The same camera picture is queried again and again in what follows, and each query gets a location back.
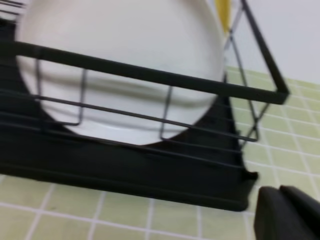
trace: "dish rack base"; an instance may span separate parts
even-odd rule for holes
[[[0,39],[13,39],[14,29],[0,31]],[[27,93],[14,57],[0,59],[0,89]],[[0,112],[39,116],[40,105],[0,95]],[[236,134],[228,97],[219,96],[212,108],[197,125],[212,130]],[[235,167],[223,167],[205,162],[155,154],[98,141],[61,137],[10,127],[35,123],[0,114],[0,173],[39,181],[112,191],[174,202],[181,202],[230,211],[248,207],[248,195],[258,174],[248,172],[239,141],[223,135],[206,135],[188,130],[193,144],[229,149],[208,150],[172,143],[157,143],[154,149],[187,152]],[[70,133],[62,126],[59,131]]]

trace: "black object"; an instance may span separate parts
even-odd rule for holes
[[[270,103],[283,104],[288,88],[243,0],[252,31],[271,72],[276,92],[248,87],[241,58],[230,31],[244,86],[198,79],[57,49],[15,42],[14,23],[0,26],[0,172],[36,180],[115,191],[189,204],[241,211],[258,178],[243,164],[242,148],[259,139],[258,122]],[[19,74],[15,56],[35,58],[38,94],[29,94]],[[81,97],[71,102],[42,95],[41,60],[83,68]],[[82,97],[86,73],[95,70],[168,86],[163,118],[89,105]],[[173,87],[218,94],[207,114],[195,125],[166,119]],[[254,125],[246,136],[235,129],[229,96],[249,100]],[[266,102],[257,116],[251,100]],[[42,101],[79,107],[77,122],[54,121],[41,109]],[[64,126],[82,122],[83,109],[91,108],[162,124],[162,142],[139,146],[70,132]],[[172,139],[162,137],[165,124],[188,128]]]
[[[320,240],[320,203],[293,186],[259,190],[256,240]]]

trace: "dish rack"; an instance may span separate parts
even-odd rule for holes
[[[230,84],[227,77],[224,82],[217,82],[16,42],[15,21],[1,20],[0,173],[231,211],[245,210],[258,173],[246,170],[243,148],[247,142],[259,140],[259,121],[270,104],[284,104],[289,90],[246,0],[241,0],[241,3],[225,49],[233,48],[243,85]],[[23,4],[9,0],[1,0],[0,4],[23,7]],[[234,38],[243,15],[247,17],[276,91],[248,86]],[[32,95],[27,91],[16,56],[35,60],[38,94]],[[41,61],[83,69],[78,102],[41,94]],[[87,71],[168,85],[163,118],[87,104]],[[195,125],[188,125],[166,119],[174,87],[216,94],[218,97],[201,120]],[[236,130],[230,97],[248,100],[253,126],[245,136]],[[43,101],[77,106],[77,122],[53,120],[42,110]],[[259,114],[252,101],[265,103]],[[82,123],[85,108],[157,121],[161,126],[161,142],[134,145],[78,135],[67,130],[64,126]],[[166,124],[187,130],[166,139],[163,137]]]

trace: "wire frame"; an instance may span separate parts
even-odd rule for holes
[[[17,8],[23,7],[22,4],[16,3],[11,0],[0,0],[0,4],[14,5]],[[276,92],[267,91],[263,89],[256,89],[248,86],[248,81],[246,79],[246,75],[243,69],[242,59],[239,53],[237,41],[234,38],[234,31],[237,29],[237,26],[243,14],[246,14],[249,20],[250,26],[252,28],[252,32],[254,33],[254,36],[258,42],[258,45],[262,52],[264,60],[266,61],[266,64],[271,72],[274,83],[277,87]],[[182,158],[182,159],[189,159],[193,161],[199,161],[204,164],[212,165],[214,167],[241,169],[242,167],[238,165],[215,161],[215,160],[212,160],[210,157],[204,158],[204,157],[198,157],[198,156],[192,155],[190,154],[188,149],[193,148],[193,149],[198,149],[200,151],[210,150],[210,151],[222,152],[222,153],[232,154],[232,155],[241,155],[242,149],[247,144],[247,142],[257,142],[259,140],[260,134],[259,134],[258,125],[260,120],[263,118],[265,112],[267,111],[268,107],[270,106],[270,104],[271,103],[283,104],[289,95],[289,91],[264,42],[263,37],[261,36],[261,33],[257,27],[257,24],[253,18],[253,15],[250,11],[249,6],[247,5],[246,0],[242,0],[242,7],[240,8],[240,10],[238,11],[238,14],[236,15],[233,26],[230,28],[229,36],[228,36],[228,40],[226,41],[225,48],[228,49],[230,47],[232,47],[232,49],[235,52],[243,86],[233,85],[226,82],[215,82],[215,81],[206,80],[206,79],[183,76],[179,74],[173,74],[169,72],[163,72],[163,71],[158,71],[154,69],[148,69],[144,67],[138,67],[138,66],[128,65],[128,64],[119,63],[119,62],[113,62],[105,59],[84,56],[76,53],[36,46],[36,45],[22,43],[22,42],[0,41],[0,56],[19,55],[19,56],[34,58],[36,86],[37,86],[37,94],[26,94],[26,93],[20,93],[20,92],[0,88],[0,95],[11,97],[11,98],[22,99],[25,101],[36,101],[39,103],[40,106],[42,105],[43,101],[50,101],[54,103],[78,107],[77,121],[75,122],[59,122],[59,121],[50,120],[47,118],[45,112],[41,110],[41,108],[39,108],[39,113],[37,117],[30,117],[30,116],[11,113],[11,112],[0,111],[0,116],[11,116],[19,119],[26,119],[26,120],[38,123],[37,126],[26,126],[23,124],[16,124],[16,123],[0,123],[0,124],[6,125],[8,127],[15,127],[18,129],[27,129],[29,131],[40,132],[45,135],[54,135],[62,138],[73,138],[73,139],[76,138],[80,140],[94,140],[104,144],[132,148],[132,149],[144,151],[147,153],[166,155],[166,156],[175,157],[179,159]],[[43,95],[43,87],[42,87],[43,78],[42,78],[42,71],[41,71],[42,60],[82,68],[80,93],[79,93],[78,101],[68,101],[68,100],[63,100],[63,99],[58,99],[53,97],[47,97]],[[163,106],[162,118],[87,104],[86,90],[88,88],[88,80],[89,80],[88,71],[104,72],[104,73],[119,75],[123,77],[129,77],[133,79],[139,79],[143,81],[149,81],[149,82],[154,82],[158,84],[168,85],[166,101]],[[217,94],[219,96],[224,96],[224,97],[237,97],[237,98],[247,99],[249,103],[251,117],[253,119],[253,126],[250,128],[246,136],[241,136],[240,134],[232,133],[229,131],[221,131],[221,130],[211,129],[207,127],[201,127],[198,125],[190,125],[182,122],[169,120],[168,111],[170,108],[174,87],[192,89],[196,91]],[[260,114],[256,113],[252,101],[266,102],[266,105],[262,109]],[[228,111],[231,111],[230,105],[220,104],[219,107],[226,108],[228,109]],[[89,137],[84,135],[76,135],[73,133],[58,131],[55,128],[52,128],[52,126],[57,126],[57,125],[58,126],[81,125],[84,119],[84,109],[93,109],[98,111],[130,116],[133,118],[141,118],[141,119],[159,122],[159,126],[160,126],[159,133],[158,133],[159,140],[161,140],[164,143],[170,144],[172,146],[184,147],[185,150],[174,151],[171,149],[155,148],[152,146],[140,146],[140,145],[134,145],[134,144],[129,144],[125,142],[108,140],[108,139],[100,139],[100,138]],[[216,120],[226,121],[226,122],[231,122],[232,124],[235,124],[233,117],[225,118],[221,116],[211,116],[211,119],[213,121],[216,121]],[[165,127],[168,124],[180,126],[188,129],[187,131],[185,131],[184,140],[174,140],[174,139],[165,138],[164,137]],[[238,149],[211,146],[209,144],[208,145],[194,144],[188,141],[188,138],[189,138],[188,134],[190,131],[201,132],[212,137],[222,136],[223,138],[230,138],[236,141],[237,140],[242,141],[242,144],[239,146]]]

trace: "white dish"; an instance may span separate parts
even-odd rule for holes
[[[33,0],[21,18],[16,40],[146,68],[222,81],[224,34],[217,13],[204,0]],[[35,60],[18,57],[29,91],[37,94]],[[78,102],[82,69],[41,62],[42,94]],[[88,71],[85,103],[162,118],[168,86]],[[215,95],[175,87],[167,119],[196,123]],[[75,106],[43,101],[55,120],[77,122]],[[85,136],[146,145],[160,142],[161,123],[84,110]],[[184,127],[166,124],[164,137]]]

